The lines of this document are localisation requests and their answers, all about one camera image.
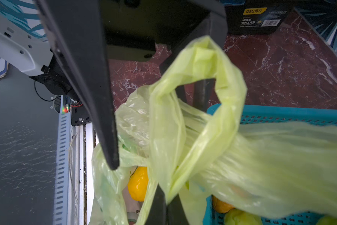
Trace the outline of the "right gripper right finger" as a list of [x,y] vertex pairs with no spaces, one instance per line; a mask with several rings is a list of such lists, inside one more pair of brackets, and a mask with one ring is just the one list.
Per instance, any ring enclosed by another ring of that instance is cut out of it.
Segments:
[[179,195],[167,205],[167,225],[189,225]]

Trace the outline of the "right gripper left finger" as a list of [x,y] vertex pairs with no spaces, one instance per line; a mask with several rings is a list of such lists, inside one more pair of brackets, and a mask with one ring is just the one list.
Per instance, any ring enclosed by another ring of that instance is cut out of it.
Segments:
[[152,201],[152,206],[145,225],[165,225],[167,222],[167,205],[165,194],[158,185]]

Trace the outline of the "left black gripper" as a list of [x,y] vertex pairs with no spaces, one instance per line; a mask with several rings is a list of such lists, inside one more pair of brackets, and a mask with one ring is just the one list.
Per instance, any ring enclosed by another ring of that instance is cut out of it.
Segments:
[[228,58],[222,51],[226,13],[217,1],[35,3],[55,57],[87,109],[112,170],[120,161],[108,58],[147,62],[157,44],[175,47],[160,66],[158,102],[164,108],[174,108],[179,98],[186,101],[186,84],[194,84],[193,107],[201,111],[208,109],[215,83],[228,87]]

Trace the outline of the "yellow pear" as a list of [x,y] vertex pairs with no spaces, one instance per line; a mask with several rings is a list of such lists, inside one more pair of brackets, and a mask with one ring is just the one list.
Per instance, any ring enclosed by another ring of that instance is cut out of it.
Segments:
[[147,167],[137,167],[128,183],[131,198],[138,202],[145,200],[149,178]]

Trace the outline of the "green plastic bag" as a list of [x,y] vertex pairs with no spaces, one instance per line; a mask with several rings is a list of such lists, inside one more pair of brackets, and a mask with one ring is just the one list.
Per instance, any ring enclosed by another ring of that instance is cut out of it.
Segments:
[[213,194],[198,176],[234,142],[246,99],[243,75],[229,58],[227,69],[228,87],[213,85],[206,111],[193,107],[193,83],[184,86],[185,102],[179,98],[174,108],[164,108],[158,102],[158,81],[136,89],[115,111],[120,167],[109,169],[101,144],[94,148],[90,224],[129,223],[122,192],[137,167],[147,167],[149,178],[139,225],[148,218],[158,185],[166,203],[179,195],[190,224],[203,223],[206,198]]

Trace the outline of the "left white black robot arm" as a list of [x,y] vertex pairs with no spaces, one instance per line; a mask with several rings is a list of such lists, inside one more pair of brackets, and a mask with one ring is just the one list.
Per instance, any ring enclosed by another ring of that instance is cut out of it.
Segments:
[[108,60],[146,62],[165,44],[165,72],[192,40],[210,36],[223,46],[226,35],[218,1],[0,1],[0,57],[82,102],[113,170],[120,163]]

